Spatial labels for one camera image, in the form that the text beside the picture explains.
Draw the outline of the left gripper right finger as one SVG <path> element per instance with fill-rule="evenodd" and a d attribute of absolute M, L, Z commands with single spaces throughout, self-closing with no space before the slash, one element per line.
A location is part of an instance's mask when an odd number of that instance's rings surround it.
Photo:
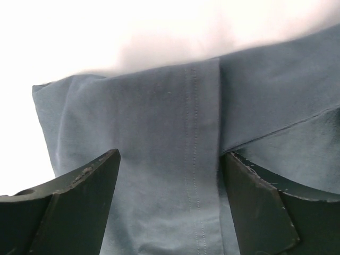
<path fill-rule="evenodd" d="M 236 153 L 223 156 L 223 177 L 241 254 L 339 255 L 339 194 Z"/>

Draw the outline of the grey-blue t shirt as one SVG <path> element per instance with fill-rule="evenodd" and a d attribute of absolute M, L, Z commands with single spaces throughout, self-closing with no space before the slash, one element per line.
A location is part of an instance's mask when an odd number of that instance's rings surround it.
<path fill-rule="evenodd" d="M 34 86 L 56 176 L 121 154 L 101 254 L 238 254 L 217 159 L 339 192 L 339 26 L 202 62 Z"/>

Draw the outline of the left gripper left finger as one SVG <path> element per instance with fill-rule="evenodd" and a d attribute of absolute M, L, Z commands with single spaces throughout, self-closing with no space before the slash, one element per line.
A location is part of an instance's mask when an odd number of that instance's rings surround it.
<path fill-rule="evenodd" d="M 112 149 L 49 182 L 1 196 L 1 254 L 99 254 L 120 159 Z"/>

